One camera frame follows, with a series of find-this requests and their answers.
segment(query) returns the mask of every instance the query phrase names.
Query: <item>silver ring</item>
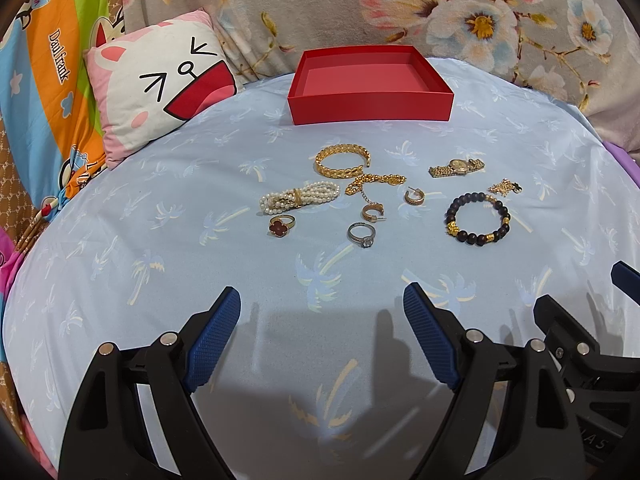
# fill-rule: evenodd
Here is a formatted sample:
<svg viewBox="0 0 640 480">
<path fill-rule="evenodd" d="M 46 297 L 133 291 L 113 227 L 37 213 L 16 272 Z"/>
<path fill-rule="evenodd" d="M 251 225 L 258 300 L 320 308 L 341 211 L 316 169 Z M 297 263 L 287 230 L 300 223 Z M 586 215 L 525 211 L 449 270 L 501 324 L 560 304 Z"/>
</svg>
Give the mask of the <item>silver ring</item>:
<svg viewBox="0 0 640 480">
<path fill-rule="evenodd" d="M 366 227 L 371 231 L 371 234 L 363 238 L 360 238 L 359 236 L 355 236 L 351 233 L 351 230 L 354 227 Z M 360 244 L 361 247 L 367 248 L 373 245 L 373 238 L 376 236 L 376 230 L 373 228 L 372 225 L 365 224 L 364 222 L 356 222 L 355 224 L 351 224 L 347 229 L 347 236 L 349 237 L 349 240 L 356 242 L 357 244 Z"/>
</svg>

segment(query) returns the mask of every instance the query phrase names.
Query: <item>gold chain bracelet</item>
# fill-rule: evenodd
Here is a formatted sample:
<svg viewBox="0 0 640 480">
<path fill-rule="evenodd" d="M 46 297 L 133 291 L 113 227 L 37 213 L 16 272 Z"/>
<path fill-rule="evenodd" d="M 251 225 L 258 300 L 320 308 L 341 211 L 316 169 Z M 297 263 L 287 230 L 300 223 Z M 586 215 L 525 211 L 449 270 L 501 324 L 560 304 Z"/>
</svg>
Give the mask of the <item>gold chain bracelet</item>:
<svg viewBox="0 0 640 480">
<path fill-rule="evenodd" d="M 356 177 L 356 180 L 351 182 L 344 192 L 347 195 L 353 195 L 357 192 L 362 192 L 362 186 L 365 182 L 386 182 L 391 186 L 398 186 L 406 182 L 406 177 L 402 175 L 374 175 L 366 173 Z"/>
<path fill-rule="evenodd" d="M 371 164 L 371 155 L 369 150 L 363 146 L 359 146 L 358 144 L 336 144 L 335 146 L 327 146 L 316 155 L 316 170 L 322 176 L 327 178 L 353 178 L 364 172 L 362 164 L 356 168 L 346 168 L 345 170 L 333 170 L 332 168 L 327 168 L 321 164 L 324 158 L 327 158 L 330 155 L 335 155 L 336 153 L 357 153 L 364 158 L 367 168 Z"/>
</svg>

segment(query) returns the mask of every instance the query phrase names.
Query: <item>watch face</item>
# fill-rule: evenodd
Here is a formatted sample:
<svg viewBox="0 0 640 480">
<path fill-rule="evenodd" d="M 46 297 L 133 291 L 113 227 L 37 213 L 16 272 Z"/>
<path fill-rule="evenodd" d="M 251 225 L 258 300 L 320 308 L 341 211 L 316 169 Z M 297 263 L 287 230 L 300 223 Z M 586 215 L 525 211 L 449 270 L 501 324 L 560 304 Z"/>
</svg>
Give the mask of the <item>watch face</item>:
<svg viewBox="0 0 640 480">
<path fill-rule="evenodd" d="M 467 161 L 466 160 L 460 160 L 459 158 L 455 158 L 452 161 L 450 161 L 449 166 L 456 173 L 464 174 L 467 171 L 469 171 L 469 164 L 467 163 Z"/>
</svg>

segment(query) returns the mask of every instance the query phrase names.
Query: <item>gold hoop earring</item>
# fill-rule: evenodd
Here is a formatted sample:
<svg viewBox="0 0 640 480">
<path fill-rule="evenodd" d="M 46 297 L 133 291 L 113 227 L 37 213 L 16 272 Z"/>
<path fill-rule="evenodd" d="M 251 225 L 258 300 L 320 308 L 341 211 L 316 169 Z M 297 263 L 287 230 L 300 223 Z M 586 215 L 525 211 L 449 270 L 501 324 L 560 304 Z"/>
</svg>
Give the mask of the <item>gold hoop earring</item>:
<svg viewBox="0 0 640 480">
<path fill-rule="evenodd" d="M 424 191 L 420 188 L 414 189 L 413 187 L 409 188 L 412 190 L 418 198 L 409 198 L 409 190 L 404 193 L 404 201 L 410 205 L 422 205 L 424 203 Z"/>
<path fill-rule="evenodd" d="M 367 213 L 367 211 L 371 211 L 371 210 L 379 212 L 380 216 L 370 215 L 369 213 Z M 367 222 L 371 222 L 372 224 L 375 224 L 378 220 L 386 220 L 386 218 L 382 216 L 384 213 L 385 213 L 384 206 L 378 202 L 372 202 L 362 208 L 362 217 Z"/>
</svg>

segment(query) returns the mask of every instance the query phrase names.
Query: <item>blue gripper pad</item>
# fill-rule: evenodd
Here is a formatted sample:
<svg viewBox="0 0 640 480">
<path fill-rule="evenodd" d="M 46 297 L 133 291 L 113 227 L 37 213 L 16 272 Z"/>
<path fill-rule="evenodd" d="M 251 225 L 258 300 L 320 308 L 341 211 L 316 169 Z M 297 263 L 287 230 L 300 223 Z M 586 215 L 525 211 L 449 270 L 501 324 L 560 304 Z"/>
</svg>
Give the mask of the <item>blue gripper pad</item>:
<svg viewBox="0 0 640 480">
<path fill-rule="evenodd" d="M 618 262 L 611 268 L 611 281 L 628 297 L 640 304 L 640 274 L 625 262 Z"/>
<path fill-rule="evenodd" d="M 222 301 L 187 356 L 182 384 L 189 393 L 209 381 L 240 317 L 240 294 L 233 289 Z"/>
<path fill-rule="evenodd" d="M 404 314 L 436 379 L 455 390 L 460 384 L 460 375 L 456 369 L 456 352 L 438 320 L 411 285 L 404 289 L 402 303 Z"/>
</svg>

